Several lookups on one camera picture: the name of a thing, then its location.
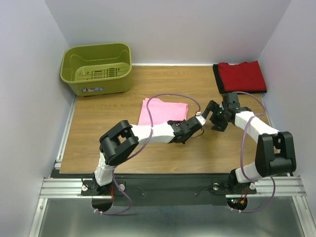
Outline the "pink t shirt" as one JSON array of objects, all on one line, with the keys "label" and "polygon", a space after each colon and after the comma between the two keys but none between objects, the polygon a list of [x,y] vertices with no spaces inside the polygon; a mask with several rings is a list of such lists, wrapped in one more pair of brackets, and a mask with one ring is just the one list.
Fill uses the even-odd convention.
[{"label": "pink t shirt", "polygon": [[[151,125],[150,117],[146,107],[148,100],[149,98],[145,98],[143,100],[138,125]],[[164,102],[158,98],[153,98],[149,102],[149,110],[152,115],[153,125],[156,125],[169,120],[187,119],[188,104]]]}]

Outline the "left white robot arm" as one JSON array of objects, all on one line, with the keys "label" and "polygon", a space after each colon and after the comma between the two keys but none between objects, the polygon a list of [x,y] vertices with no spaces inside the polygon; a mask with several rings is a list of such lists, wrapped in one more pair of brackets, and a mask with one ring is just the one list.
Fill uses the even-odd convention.
[{"label": "left white robot arm", "polygon": [[93,173],[93,189],[102,195],[113,181],[113,170],[126,162],[137,146],[148,143],[182,143],[206,123],[201,116],[188,120],[170,120],[156,125],[132,125],[122,120],[105,133],[100,139],[100,156]]}]

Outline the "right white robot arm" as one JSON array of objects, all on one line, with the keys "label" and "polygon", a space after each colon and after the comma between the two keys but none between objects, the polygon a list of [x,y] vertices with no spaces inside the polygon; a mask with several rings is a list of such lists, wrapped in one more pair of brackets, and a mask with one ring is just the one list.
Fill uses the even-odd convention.
[{"label": "right white robot arm", "polygon": [[267,125],[258,114],[242,107],[237,92],[223,94],[222,98],[221,104],[209,101],[202,116],[210,117],[213,130],[223,132],[232,123],[243,130],[243,138],[249,135],[257,144],[253,163],[244,165],[240,155],[240,167],[228,176],[228,189],[237,191],[262,178],[294,172],[297,162],[292,134]]}]

